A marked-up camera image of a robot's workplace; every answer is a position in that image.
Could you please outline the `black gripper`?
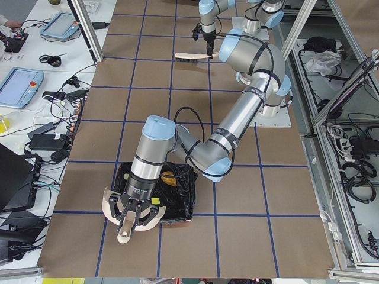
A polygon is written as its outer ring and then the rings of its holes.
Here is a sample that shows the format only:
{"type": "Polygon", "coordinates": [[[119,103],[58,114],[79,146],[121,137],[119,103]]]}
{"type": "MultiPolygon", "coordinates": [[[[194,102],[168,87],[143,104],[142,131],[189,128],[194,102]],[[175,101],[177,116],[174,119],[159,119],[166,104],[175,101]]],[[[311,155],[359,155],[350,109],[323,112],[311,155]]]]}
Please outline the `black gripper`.
{"type": "Polygon", "coordinates": [[[141,201],[129,197],[126,204],[123,204],[120,194],[111,193],[108,197],[108,219],[119,225],[118,233],[123,227],[127,214],[134,221],[133,231],[139,225],[156,225],[159,222],[159,207],[152,205],[149,200],[141,201]]]}
{"type": "Polygon", "coordinates": [[[207,56],[213,58],[214,51],[214,41],[216,39],[216,26],[215,24],[203,25],[197,24],[192,30],[192,38],[194,41],[197,41],[199,35],[203,35],[203,39],[207,42],[207,56]]]}

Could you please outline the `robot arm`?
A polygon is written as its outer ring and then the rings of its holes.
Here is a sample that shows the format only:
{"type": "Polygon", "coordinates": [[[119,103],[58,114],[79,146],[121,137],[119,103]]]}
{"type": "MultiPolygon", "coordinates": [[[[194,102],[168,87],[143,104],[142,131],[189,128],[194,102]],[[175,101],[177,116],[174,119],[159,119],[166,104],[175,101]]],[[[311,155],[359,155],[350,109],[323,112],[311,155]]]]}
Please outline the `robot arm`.
{"type": "Polygon", "coordinates": [[[120,192],[106,189],[102,198],[102,211],[117,225],[120,243],[128,242],[135,231],[155,227],[166,212],[166,206],[154,203],[153,191],[161,180],[169,153],[191,170],[219,182],[231,171],[235,152],[254,119],[265,108],[280,108],[289,93],[291,82],[277,46],[238,28],[223,38],[218,58],[236,72],[244,90],[206,141],[195,138],[186,126],[168,118],[147,118],[131,168],[121,177],[124,186],[120,192]]]}
{"type": "MultiPolygon", "coordinates": [[[[216,35],[216,18],[235,7],[235,1],[200,1],[198,12],[200,22],[192,31],[194,40],[201,34],[207,42],[206,57],[212,58],[216,35]]],[[[248,8],[241,17],[232,17],[232,26],[260,40],[268,41],[268,30],[280,23],[284,16],[284,1],[248,1],[248,8]]]]}

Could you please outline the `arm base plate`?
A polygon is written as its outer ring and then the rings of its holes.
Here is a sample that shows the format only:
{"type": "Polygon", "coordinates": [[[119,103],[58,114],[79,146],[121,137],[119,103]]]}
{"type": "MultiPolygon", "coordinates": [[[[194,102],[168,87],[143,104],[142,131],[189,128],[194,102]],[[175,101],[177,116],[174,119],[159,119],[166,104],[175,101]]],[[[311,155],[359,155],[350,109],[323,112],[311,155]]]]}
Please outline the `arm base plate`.
{"type": "Polygon", "coordinates": [[[291,128],[288,108],[283,106],[264,106],[253,119],[250,127],[291,128]]]}
{"type": "Polygon", "coordinates": [[[246,17],[232,17],[233,28],[238,28],[263,41],[269,41],[268,28],[259,20],[249,20],[246,17]]]}

